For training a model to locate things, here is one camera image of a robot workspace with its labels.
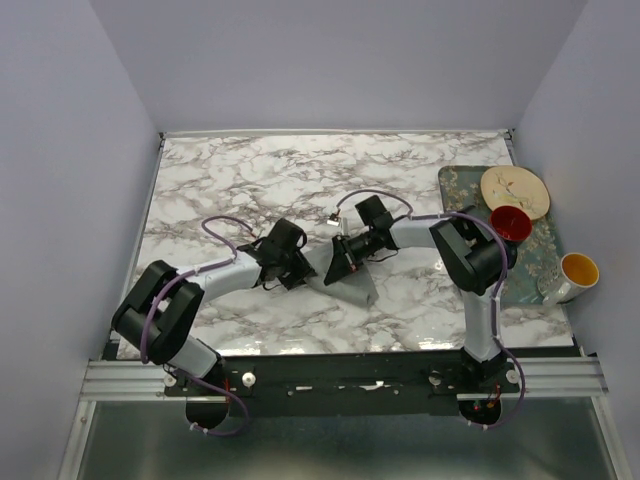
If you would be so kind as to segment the grey cloth napkin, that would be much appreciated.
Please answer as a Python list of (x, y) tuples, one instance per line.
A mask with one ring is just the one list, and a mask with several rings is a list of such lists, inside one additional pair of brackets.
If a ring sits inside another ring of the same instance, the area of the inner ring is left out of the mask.
[(360, 308), (369, 308), (378, 300), (378, 290), (366, 266), (334, 284), (324, 284), (332, 256), (331, 242), (305, 250), (303, 254), (316, 272), (314, 277), (305, 280), (314, 291)]

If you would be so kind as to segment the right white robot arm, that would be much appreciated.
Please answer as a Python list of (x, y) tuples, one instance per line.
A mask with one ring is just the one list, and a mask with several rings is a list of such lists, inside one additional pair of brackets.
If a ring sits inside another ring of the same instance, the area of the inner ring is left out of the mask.
[(429, 248), (438, 251), (447, 274), (461, 291), (465, 309), (463, 352), (472, 360), (460, 367), (460, 379), (480, 392), (496, 380), (492, 360), (501, 355), (498, 302), (512, 266), (512, 255), (499, 234), (472, 207), (395, 218), (379, 196), (356, 205), (367, 230), (332, 238), (332, 257), (324, 278), (332, 285), (356, 273), (370, 257), (386, 249)]

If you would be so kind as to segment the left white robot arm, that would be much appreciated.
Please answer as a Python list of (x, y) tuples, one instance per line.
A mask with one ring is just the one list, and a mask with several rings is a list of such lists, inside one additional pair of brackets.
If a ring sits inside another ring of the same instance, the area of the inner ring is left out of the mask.
[(302, 253), (303, 229), (278, 220), (269, 233), (236, 247), (208, 227), (202, 229), (230, 249), (226, 258), (185, 268), (163, 260), (152, 262), (115, 311), (111, 328), (134, 345), (143, 363), (169, 366), (187, 374), (188, 384), (201, 395), (214, 393), (222, 380), (221, 355), (191, 335), (200, 307), (235, 291), (274, 280), (291, 290), (315, 274)]

